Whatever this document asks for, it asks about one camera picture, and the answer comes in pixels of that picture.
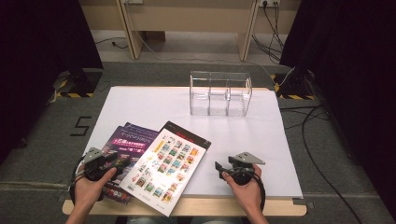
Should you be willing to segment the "white table board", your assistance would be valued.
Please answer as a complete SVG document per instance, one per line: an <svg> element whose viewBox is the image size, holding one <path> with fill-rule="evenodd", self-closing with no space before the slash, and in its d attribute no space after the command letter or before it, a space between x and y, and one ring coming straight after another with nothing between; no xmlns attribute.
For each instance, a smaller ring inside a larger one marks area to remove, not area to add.
<svg viewBox="0 0 396 224"><path fill-rule="evenodd" d="M230 156L249 152L264 161L262 181L268 197L303 196L276 95L268 90L252 92L244 117L223 117L191 115L187 87L113 87L87 147L103 147L116 128L127 122L158 131L168 120L211 142L185 195L231 195L215 164L227 167Z"/></svg>

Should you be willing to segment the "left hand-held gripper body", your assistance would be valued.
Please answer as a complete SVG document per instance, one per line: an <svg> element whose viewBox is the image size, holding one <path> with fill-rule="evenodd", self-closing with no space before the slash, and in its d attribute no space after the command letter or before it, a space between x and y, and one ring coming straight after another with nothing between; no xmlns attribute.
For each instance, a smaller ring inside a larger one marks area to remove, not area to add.
<svg viewBox="0 0 396 224"><path fill-rule="evenodd" d="M91 181L97 181L103 177L106 173L106 157L103 155L103 151L91 147L83 159L84 164L84 175Z"/></svg>

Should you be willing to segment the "black curtain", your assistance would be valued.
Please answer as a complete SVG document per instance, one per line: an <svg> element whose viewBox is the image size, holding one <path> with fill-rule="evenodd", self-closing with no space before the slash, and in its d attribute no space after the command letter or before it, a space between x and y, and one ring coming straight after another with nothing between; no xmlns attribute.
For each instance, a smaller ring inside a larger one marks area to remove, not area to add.
<svg viewBox="0 0 396 224"><path fill-rule="evenodd" d="M396 0L301 0L281 62L314 73L396 221Z"/></svg>
<svg viewBox="0 0 396 224"><path fill-rule="evenodd" d="M0 164L34 126L63 72L102 61L78 0L0 0Z"/></svg>

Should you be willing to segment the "person's left hand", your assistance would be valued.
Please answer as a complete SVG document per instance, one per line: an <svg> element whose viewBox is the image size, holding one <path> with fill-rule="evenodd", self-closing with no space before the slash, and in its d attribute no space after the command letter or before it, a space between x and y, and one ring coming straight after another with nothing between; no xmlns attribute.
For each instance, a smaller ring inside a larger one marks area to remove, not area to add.
<svg viewBox="0 0 396 224"><path fill-rule="evenodd" d="M102 193L103 186L116 172L116 168L110 168L103 177L97 181L91 181L85 176L79 177L76 181L73 212L81 216L87 216L94 204L98 201Z"/></svg>

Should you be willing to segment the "person's right hand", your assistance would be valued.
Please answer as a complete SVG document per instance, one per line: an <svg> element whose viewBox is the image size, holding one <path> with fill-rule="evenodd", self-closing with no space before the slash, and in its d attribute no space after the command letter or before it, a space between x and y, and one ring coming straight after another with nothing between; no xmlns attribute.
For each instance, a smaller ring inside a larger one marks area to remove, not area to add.
<svg viewBox="0 0 396 224"><path fill-rule="evenodd" d="M259 184L251 179L246 185L239 186L236 184L231 176L225 179L227 184L231 187L233 194L245 211L247 210L258 210L261 209L262 195Z"/></svg>

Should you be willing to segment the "beige wooden desk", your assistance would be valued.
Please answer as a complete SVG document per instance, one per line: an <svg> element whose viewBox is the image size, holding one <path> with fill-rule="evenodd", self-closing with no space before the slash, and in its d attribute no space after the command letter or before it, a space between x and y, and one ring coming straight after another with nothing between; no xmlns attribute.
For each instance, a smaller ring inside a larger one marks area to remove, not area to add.
<svg viewBox="0 0 396 224"><path fill-rule="evenodd" d="M280 0L260 9L260 0L78 0L92 30L122 30L132 59L139 58L145 31L232 33L239 59L248 58L254 34L270 34L274 21L281 35L290 32L302 0Z"/></svg>

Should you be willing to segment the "white magazine with colourful pictures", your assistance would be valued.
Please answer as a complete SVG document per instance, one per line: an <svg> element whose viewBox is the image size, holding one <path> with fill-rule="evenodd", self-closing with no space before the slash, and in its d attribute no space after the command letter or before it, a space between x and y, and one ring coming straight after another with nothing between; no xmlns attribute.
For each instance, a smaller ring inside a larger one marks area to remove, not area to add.
<svg viewBox="0 0 396 224"><path fill-rule="evenodd" d="M167 130L161 130L120 182L120 187L169 217L206 151Z"/></svg>

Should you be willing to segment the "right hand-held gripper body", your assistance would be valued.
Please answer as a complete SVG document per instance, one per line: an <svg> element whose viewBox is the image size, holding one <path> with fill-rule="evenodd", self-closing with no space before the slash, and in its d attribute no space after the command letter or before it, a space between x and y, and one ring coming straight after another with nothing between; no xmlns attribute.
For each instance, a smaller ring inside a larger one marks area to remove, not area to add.
<svg viewBox="0 0 396 224"><path fill-rule="evenodd" d="M233 157L229 157L228 162L233 168L228 170L227 173L239 186L246 185L254 176L254 164L265 164L263 160L257 158L249 152L242 152Z"/></svg>

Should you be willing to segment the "black stand base striped tape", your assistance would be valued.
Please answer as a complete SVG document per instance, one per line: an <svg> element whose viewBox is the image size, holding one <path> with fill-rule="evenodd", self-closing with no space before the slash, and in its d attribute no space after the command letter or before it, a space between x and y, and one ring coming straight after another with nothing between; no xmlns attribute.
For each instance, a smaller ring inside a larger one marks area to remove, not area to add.
<svg viewBox="0 0 396 224"><path fill-rule="evenodd" d="M84 71L81 75L67 75L57 90L57 96L68 98L93 97L101 76L101 71Z"/></svg>
<svg viewBox="0 0 396 224"><path fill-rule="evenodd" d="M278 98L293 100L314 100L315 95L309 84L308 71L291 68L286 74L273 74L275 93Z"/></svg>

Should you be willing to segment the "clear acrylic magazine holder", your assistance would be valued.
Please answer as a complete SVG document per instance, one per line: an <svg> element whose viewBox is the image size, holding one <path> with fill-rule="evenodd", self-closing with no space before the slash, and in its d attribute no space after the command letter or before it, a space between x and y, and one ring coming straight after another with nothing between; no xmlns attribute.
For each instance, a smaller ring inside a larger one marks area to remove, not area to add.
<svg viewBox="0 0 396 224"><path fill-rule="evenodd" d="M244 117L252 96L249 72L191 71L192 116Z"/></svg>

